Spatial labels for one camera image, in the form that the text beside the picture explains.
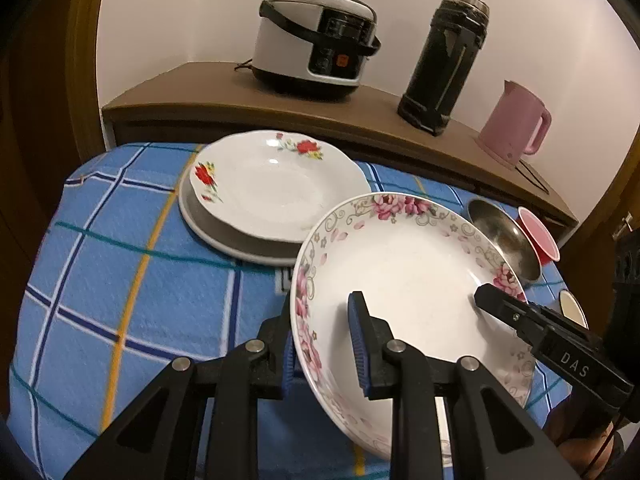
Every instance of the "plate with pink flowers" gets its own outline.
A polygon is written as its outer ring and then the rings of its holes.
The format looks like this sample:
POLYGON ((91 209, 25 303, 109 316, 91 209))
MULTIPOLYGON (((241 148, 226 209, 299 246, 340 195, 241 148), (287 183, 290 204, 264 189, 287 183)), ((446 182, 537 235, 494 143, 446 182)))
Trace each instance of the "plate with pink flowers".
MULTIPOLYGON (((292 334, 306 379, 334 423, 370 452, 390 457, 392 404, 366 399, 358 385, 346 307, 354 290, 395 338, 452 362, 473 355, 526 403, 535 364, 530 347, 473 300, 483 283, 525 300, 522 286, 496 247, 453 211, 401 193, 351 198, 311 230, 294 276, 292 334)), ((436 405, 450 465, 444 404, 436 405)))
POLYGON ((190 182, 217 219, 252 237, 294 243, 335 205, 370 191, 362 170, 335 146, 274 130, 210 144, 190 182))

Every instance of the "pink electric kettle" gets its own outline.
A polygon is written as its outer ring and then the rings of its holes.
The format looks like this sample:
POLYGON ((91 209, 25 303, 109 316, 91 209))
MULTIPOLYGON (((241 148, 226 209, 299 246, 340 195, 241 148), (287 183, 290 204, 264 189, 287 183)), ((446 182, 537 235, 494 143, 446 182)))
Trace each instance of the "pink electric kettle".
POLYGON ((505 81, 504 93, 476 142, 494 159, 513 168, 523 153, 533 155, 540 149, 550 125, 551 114, 538 97, 518 83, 505 81), (534 136, 540 118, 542 123, 534 136))

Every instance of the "brown countertop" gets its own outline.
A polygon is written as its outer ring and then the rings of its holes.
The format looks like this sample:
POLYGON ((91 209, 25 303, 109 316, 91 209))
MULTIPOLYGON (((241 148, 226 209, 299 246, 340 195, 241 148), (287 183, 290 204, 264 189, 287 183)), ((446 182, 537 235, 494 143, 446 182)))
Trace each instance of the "brown countertop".
POLYGON ((277 94, 248 70, 235 72, 234 66, 222 62, 181 65, 127 90, 104 106, 102 113, 112 123, 254 124, 335 139, 375 150, 378 158, 388 153, 400 166, 428 167, 431 173, 442 172, 450 181, 475 186, 489 196, 533 206, 565 226, 577 224, 566 203, 535 170, 531 177, 530 166, 520 166, 520 172, 499 164, 476 144, 478 133, 464 124, 452 120, 442 136, 433 137, 398 116, 399 97, 387 92, 361 86, 343 102, 312 101, 277 94), (530 180, 523 174, 529 174, 530 180), (542 186, 533 183, 536 178, 542 186))

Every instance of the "door handle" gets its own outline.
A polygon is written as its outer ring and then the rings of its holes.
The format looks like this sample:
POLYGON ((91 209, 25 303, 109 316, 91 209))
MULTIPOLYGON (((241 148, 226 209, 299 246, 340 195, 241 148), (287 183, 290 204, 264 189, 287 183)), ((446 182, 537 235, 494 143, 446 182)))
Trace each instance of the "door handle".
POLYGON ((614 240, 619 240, 623 237, 623 235, 633 232, 633 228, 630 224, 633 219, 633 215, 627 211, 626 216, 622 219, 622 222, 620 222, 620 225, 616 228, 616 230, 613 231, 611 237, 614 240))

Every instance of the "white rice cooker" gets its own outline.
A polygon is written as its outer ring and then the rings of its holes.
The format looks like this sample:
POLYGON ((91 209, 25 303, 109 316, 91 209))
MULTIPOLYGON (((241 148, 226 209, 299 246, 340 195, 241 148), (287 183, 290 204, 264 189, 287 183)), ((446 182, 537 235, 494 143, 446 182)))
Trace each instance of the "white rice cooker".
POLYGON ((264 0, 252 71, 280 92, 339 99, 380 48, 376 13, 358 0, 264 0))

